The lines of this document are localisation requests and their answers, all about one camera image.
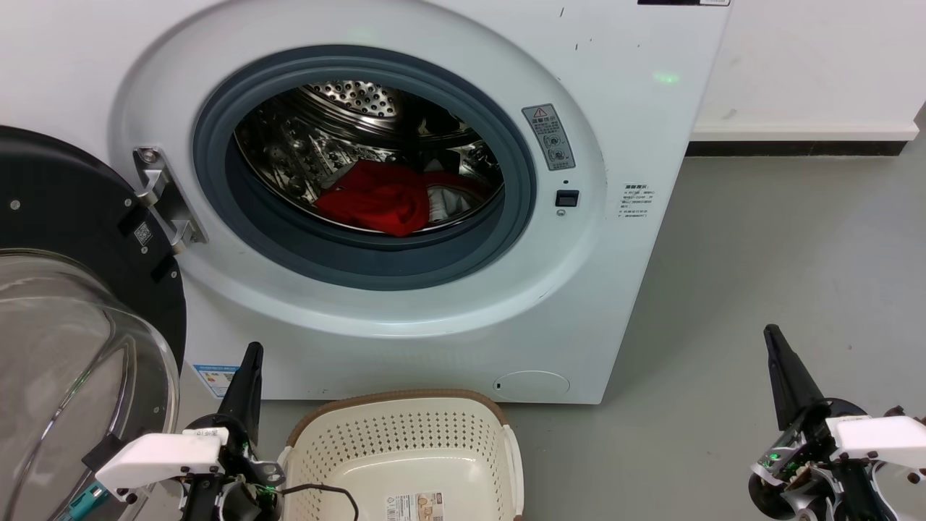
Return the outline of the red garment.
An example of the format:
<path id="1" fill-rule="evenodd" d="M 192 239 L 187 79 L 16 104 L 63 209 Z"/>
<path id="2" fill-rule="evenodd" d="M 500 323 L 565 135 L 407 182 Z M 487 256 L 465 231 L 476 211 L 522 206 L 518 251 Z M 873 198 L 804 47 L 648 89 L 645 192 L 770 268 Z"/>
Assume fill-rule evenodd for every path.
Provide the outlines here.
<path id="1" fill-rule="evenodd" d="M 449 224 L 456 219 L 429 224 L 430 204 L 422 178 L 426 171 L 454 174 L 437 159 L 427 162 L 422 169 L 400 163 L 357 161 L 322 192 L 314 206 L 321 216 L 338 224 L 392 237 L 407 237 L 431 225 Z M 490 197 L 484 204 L 496 189 L 486 182 L 476 181 L 490 190 Z"/>

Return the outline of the white black wall baseboard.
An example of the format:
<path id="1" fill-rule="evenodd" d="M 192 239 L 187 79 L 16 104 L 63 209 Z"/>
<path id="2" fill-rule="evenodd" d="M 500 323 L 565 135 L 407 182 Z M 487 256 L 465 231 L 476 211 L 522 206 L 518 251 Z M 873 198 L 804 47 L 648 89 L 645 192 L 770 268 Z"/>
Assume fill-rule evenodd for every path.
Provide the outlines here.
<path id="1" fill-rule="evenodd" d="M 917 115 L 883 117 L 824 111 L 803 116 L 727 109 L 699 116 L 686 156 L 897 157 L 926 132 Z"/>

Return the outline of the white front-load washing machine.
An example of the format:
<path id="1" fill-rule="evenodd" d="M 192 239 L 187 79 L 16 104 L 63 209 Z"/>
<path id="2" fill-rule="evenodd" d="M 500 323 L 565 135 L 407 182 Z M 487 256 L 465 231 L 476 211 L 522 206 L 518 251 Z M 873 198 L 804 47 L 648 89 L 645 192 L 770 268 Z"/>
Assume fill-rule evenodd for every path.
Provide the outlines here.
<path id="1" fill-rule="evenodd" d="M 264 346 L 267 399 L 469 389 L 548 370 L 598 404 L 618 356 L 731 14 L 731 0 L 0 0 L 0 127 L 50 136 L 141 189 L 156 146 L 208 244 L 175 258 L 182 363 Z M 290 271 L 213 211 L 192 157 L 204 105 L 238 70 L 315 46 L 417 57 L 489 96 L 535 160 L 535 210 L 500 258 L 440 286 L 379 291 Z M 552 103 L 574 169 L 549 171 L 522 108 Z M 618 217 L 648 184 L 648 217 Z M 556 192 L 579 190 L 576 208 Z"/>

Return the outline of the round filter cover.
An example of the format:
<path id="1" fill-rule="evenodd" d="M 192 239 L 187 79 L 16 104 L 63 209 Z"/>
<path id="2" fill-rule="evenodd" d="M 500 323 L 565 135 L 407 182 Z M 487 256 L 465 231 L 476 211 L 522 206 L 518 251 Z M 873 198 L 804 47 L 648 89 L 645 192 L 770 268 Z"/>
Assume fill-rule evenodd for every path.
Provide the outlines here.
<path id="1" fill-rule="evenodd" d="M 517 370 L 497 378 L 493 389 L 510 402 L 554 403 L 569 391 L 570 383 L 548 370 Z"/>

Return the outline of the cream perforated laundry basket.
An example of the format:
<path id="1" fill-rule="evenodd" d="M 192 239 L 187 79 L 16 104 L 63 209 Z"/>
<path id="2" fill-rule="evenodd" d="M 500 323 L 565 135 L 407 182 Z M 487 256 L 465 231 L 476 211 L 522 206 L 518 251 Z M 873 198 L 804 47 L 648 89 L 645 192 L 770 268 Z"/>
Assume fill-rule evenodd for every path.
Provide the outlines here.
<path id="1" fill-rule="evenodd" d="M 336 400 L 292 429 L 280 521 L 385 521 L 389 496 L 441 492 L 446 521 L 525 521 L 518 439 L 469 390 Z"/>

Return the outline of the grey rubber door gasket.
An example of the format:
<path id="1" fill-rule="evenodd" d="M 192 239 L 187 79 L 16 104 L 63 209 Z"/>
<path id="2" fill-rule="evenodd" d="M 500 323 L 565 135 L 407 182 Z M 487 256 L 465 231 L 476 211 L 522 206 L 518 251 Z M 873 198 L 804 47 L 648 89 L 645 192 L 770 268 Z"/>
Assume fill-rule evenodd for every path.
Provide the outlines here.
<path id="1" fill-rule="evenodd" d="M 470 221 L 411 237 L 357 233 L 298 211 L 255 177 L 234 132 L 269 98 L 321 80 L 390 85 L 459 115 L 495 153 L 505 195 Z M 469 276 L 505 254 L 535 210 L 535 160 L 503 109 L 449 70 L 383 49 L 298 48 L 238 70 L 205 103 L 192 157 L 205 197 L 239 240 L 290 271 L 342 287 L 411 290 Z"/>

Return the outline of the silver door hinge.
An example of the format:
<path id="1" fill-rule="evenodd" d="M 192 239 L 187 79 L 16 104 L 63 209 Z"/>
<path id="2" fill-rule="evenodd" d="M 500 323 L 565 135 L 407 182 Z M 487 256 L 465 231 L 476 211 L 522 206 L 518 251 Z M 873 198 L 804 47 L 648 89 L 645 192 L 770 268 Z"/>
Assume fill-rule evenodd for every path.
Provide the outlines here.
<path id="1" fill-rule="evenodd" d="M 141 182 L 136 197 L 155 216 L 172 250 L 179 254 L 188 247 L 208 244 L 208 235 L 163 151 L 156 146 L 138 146 L 133 148 L 132 158 Z"/>

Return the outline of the white text sticker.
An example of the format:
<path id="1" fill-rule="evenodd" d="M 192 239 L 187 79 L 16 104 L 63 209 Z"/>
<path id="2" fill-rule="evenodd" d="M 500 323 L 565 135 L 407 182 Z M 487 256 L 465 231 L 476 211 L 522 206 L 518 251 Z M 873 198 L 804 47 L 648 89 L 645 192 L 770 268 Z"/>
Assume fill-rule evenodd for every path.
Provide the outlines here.
<path id="1" fill-rule="evenodd" d="M 648 217 L 650 210 L 657 200 L 657 192 L 648 184 L 623 185 L 621 201 L 619 201 L 618 217 L 639 219 Z"/>

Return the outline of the stainless steel washing machine drum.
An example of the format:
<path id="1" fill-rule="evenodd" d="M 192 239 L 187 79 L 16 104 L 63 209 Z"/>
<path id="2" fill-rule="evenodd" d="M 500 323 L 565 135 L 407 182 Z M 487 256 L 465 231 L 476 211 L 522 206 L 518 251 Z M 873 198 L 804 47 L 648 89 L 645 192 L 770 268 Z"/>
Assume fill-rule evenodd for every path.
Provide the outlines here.
<path id="1" fill-rule="evenodd" d="M 234 139 L 255 177 L 278 198 L 357 233 L 391 237 L 328 220 L 314 206 L 357 161 L 422 169 L 437 159 L 454 174 L 496 189 L 477 210 L 411 235 L 463 224 L 505 195 L 495 153 L 469 122 L 416 93 L 368 80 L 321 80 L 280 93 L 251 110 L 236 127 Z"/>

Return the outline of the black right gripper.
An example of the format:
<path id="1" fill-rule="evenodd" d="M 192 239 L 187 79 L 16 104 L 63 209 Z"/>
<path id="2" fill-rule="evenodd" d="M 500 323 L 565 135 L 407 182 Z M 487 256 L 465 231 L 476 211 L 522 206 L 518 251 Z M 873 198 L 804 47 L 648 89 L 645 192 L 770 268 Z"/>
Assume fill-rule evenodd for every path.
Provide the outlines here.
<path id="1" fill-rule="evenodd" d="M 777 521 L 899 521 L 876 482 L 885 465 L 875 452 L 838 452 L 836 426 L 870 419 L 851 402 L 825 399 L 780 326 L 764 339 L 775 407 L 777 439 L 752 466 L 749 497 Z"/>

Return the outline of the printed paper product label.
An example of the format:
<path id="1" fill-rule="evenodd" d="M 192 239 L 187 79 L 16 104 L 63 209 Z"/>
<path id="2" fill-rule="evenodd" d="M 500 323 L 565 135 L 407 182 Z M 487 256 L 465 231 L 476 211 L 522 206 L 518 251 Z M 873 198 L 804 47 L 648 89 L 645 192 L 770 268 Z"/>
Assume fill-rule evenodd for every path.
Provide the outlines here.
<path id="1" fill-rule="evenodd" d="M 419 492 L 389 496 L 385 521 L 446 521 L 441 492 Z"/>

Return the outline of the grey warning sticker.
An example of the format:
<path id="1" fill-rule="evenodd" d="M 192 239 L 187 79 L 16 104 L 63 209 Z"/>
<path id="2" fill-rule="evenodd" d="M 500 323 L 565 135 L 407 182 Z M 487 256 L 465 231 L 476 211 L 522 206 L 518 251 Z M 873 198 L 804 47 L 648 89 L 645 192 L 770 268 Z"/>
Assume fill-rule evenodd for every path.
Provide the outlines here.
<path id="1" fill-rule="evenodd" d="M 552 103 L 522 108 L 530 131 L 537 139 L 549 171 L 574 169 L 575 158 L 568 135 Z"/>

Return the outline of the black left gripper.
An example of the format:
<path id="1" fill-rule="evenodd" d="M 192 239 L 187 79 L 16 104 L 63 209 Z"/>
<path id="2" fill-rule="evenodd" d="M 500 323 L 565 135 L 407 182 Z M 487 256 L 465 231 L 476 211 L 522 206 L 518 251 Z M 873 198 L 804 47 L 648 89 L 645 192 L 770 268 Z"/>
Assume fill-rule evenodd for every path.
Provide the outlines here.
<path id="1" fill-rule="evenodd" d="M 183 472 L 181 521 L 280 521 L 282 500 L 276 488 L 285 481 L 277 464 L 258 459 L 259 415 L 263 389 L 264 346 L 250 342 L 232 376 L 218 413 L 188 428 L 225 428 L 228 441 L 218 464 L 202 473 Z"/>

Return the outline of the black glass washer door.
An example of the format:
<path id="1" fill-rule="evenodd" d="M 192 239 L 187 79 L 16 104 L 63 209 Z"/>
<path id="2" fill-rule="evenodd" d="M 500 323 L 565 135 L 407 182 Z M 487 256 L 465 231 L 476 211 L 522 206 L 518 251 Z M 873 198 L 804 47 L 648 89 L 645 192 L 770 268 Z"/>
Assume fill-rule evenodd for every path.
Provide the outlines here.
<path id="1" fill-rule="evenodd" d="M 174 251 L 132 185 L 0 127 L 0 521 L 56 521 L 96 446 L 175 428 L 186 330 Z"/>

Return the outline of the teal plastic connector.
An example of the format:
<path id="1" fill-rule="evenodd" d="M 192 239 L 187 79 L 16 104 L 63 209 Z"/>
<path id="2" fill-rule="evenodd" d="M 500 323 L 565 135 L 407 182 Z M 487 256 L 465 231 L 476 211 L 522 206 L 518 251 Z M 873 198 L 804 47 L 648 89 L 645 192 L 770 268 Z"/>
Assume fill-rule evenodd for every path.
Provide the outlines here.
<path id="1" fill-rule="evenodd" d="M 67 505 L 66 511 L 61 514 L 59 521 L 84 521 L 91 512 L 105 504 L 110 497 L 108 489 L 93 482 L 92 485 L 84 488 L 80 494 L 76 495 Z"/>

